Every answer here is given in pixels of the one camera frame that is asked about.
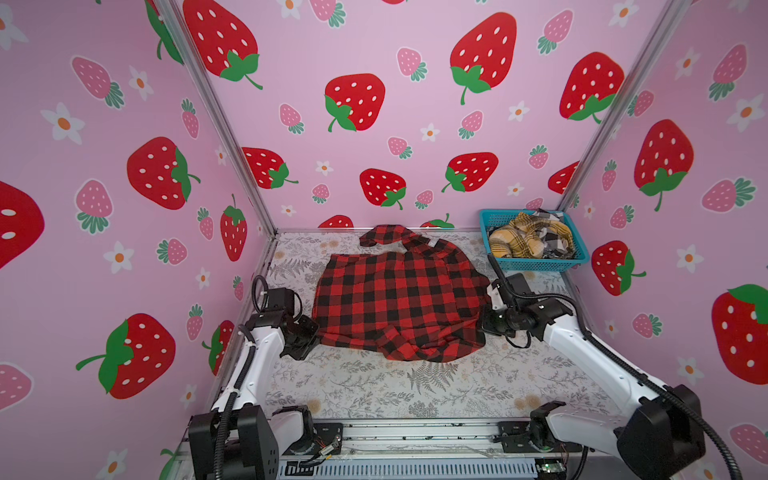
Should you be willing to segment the red black plaid shirt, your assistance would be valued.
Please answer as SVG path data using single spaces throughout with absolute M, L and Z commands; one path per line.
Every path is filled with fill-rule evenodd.
M 359 243 L 403 249 L 331 255 L 312 310 L 322 344 L 436 363 L 484 347 L 479 323 L 490 281 L 459 247 L 401 225 L 379 225 Z

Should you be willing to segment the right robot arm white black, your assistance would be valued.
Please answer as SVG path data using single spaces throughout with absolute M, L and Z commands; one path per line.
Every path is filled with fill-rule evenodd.
M 693 420 L 696 394 L 670 387 L 629 363 L 588 330 L 572 301 L 535 294 L 521 274 L 498 276 L 481 315 L 484 332 L 511 340 L 517 333 L 564 355 L 616 404 L 616 415 L 595 414 L 563 401 L 534 409 L 527 430 L 513 436 L 539 451 L 561 443 L 612 455 L 640 479 L 670 479 L 706 454 L 705 432 Z

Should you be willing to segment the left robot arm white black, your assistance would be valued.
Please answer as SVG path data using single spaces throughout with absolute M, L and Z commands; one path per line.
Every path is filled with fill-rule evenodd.
M 239 326 L 244 341 L 234 370 L 208 413 L 191 418 L 188 441 L 196 479 L 275 479 L 286 452 L 315 445 L 307 406 L 269 413 L 266 396 L 278 359 L 306 359 L 319 343 L 318 325 L 298 295 L 265 286 L 252 296 L 254 311 Z

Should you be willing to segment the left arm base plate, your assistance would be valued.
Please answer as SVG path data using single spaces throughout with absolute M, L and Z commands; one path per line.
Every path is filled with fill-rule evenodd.
M 303 424 L 269 420 L 281 456 L 336 455 L 341 452 L 344 425 L 321 422 L 305 430 Z

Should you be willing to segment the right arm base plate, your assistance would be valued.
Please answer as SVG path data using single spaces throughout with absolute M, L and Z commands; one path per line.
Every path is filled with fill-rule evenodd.
M 529 420 L 501 421 L 493 443 L 502 446 L 505 453 L 581 453 L 582 446 L 554 438 L 549 430 L 538 423 L 530 425 Z

